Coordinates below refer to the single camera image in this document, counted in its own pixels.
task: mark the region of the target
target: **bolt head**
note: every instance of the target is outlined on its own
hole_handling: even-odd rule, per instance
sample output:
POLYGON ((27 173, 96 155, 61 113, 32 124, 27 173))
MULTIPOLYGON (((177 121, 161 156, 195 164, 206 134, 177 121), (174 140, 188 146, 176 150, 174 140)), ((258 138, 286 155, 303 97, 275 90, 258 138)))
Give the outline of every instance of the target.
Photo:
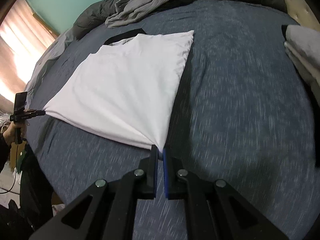
POLYGON ((188 175, 188 171, 185 169, 178 170, 178 176, 185 177, 188 175))
POLYGON ((104 187, 106 185, 106 181, 104 179, 98 179, 95 184, 97 187, 104 187))
POLYGON ((216 181, 216 186, 217 187, 225 187, 226 185, 227 185, 227 183, 223 179, 218 179, 216 181))
POLYGON ((141 170, 141 169, 136 169, 136 170, 134 171, 134 174, 135 174, 137 177, 140 177, 140 176, 142 176, 142 175, 144 174, 144 171, 141 170))

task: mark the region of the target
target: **black cable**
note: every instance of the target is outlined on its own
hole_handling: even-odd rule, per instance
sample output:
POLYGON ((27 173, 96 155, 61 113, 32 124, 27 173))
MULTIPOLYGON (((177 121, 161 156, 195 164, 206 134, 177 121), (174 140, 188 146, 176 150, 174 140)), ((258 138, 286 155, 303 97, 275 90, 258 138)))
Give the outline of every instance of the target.
POLYGON ((11 192, 11 190, 12 190, 13 187, 14 187, 14 184, 16 183, 16 177, 17 177, 17 158, 18 158, 18 145, 17 145, 17 152, 16 152, 16 174, 14 175, 13 185, 12 185, 11 189, 7 190, 6 192, 1 192, 0 194, 6 194, 6 193, 11 192))

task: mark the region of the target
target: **mattress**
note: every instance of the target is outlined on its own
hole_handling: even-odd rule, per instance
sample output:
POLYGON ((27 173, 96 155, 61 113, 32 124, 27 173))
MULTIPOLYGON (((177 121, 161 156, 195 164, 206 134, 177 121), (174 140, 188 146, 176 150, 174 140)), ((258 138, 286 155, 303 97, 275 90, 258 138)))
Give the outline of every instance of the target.
MULTIPOLYGON (((320 173, 310 101, 283 46, 281 25, 288 24, 296 22, 272 8, 197 0, 128 26, 101 25, 67 47, 30 107, 44 107, 112 36, 195 30, 167 138, 173 155, 202 179, 225 179, 290 239, 302 239, 320 213, 320 173)), ((148 155, 48 116, 30 120, 27 139, 66 204, 148 155)), ((138 201, 133 239, 187 239, 184 215, 183 201, 164 197, 160 161, 157 197, 138 201)))

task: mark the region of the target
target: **pink curtain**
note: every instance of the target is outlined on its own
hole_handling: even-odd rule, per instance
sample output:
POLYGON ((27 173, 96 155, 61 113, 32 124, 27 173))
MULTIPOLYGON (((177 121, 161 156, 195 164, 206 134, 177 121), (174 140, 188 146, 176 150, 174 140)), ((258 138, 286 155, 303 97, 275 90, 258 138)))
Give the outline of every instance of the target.
POLYGON ((0 26, 0 110, 13 111, 16 93, 22 92, 36 62, 54 38, 32 16, 25 0, 17 0, 0 26))

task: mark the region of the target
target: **plastic bag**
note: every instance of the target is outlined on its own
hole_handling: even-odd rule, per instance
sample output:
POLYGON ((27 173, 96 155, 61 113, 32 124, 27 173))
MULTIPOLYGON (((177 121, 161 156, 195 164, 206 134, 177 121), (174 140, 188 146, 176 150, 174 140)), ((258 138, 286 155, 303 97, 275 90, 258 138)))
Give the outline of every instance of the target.
POLYGON ((61 210, 63 210, 66 206, 64 204, 52 205, 52 213, 53 216, 58 214, 61 210))
POLYGON ((14 168, 14 171, 12 173, 13 179, 15 178, 15 182, 17 182, 19 185, 21 184, 21 176, 22 176, 22 171, 20 173, 17 172, 17 168, 14 168))
POLYGON ((10 114, 5 113, 0 115, 0 127, 3 127, 4 125, 10 124, 10 114))

